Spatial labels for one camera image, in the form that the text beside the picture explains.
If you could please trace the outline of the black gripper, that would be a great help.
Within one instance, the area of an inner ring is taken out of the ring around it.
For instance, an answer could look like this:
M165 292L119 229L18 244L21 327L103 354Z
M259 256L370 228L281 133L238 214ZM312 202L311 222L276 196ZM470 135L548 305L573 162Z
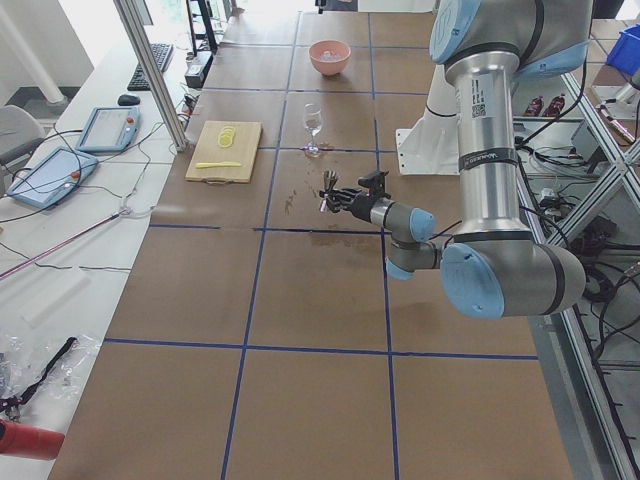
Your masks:
M322 200L322 212L339 213L340 211L349 211L360 220L370 220L371 210L376 202L382 199L368 196L366 191L354 188L333 189L331 197L326 197Z

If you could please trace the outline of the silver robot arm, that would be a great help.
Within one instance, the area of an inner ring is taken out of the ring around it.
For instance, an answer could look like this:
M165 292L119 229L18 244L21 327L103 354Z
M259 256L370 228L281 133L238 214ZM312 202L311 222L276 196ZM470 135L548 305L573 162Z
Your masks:
M324 176L323 210L348 211L388 230L387 272L408 279L436 269L462 314L481 319L549 315L572 307L585 273L568 250L539 244L521 221L511 88L553 77L586 58L589 1L440 1L432 60L454 91L462 220L449 245L434 242L434 217L391 199L380 171L340 189Z

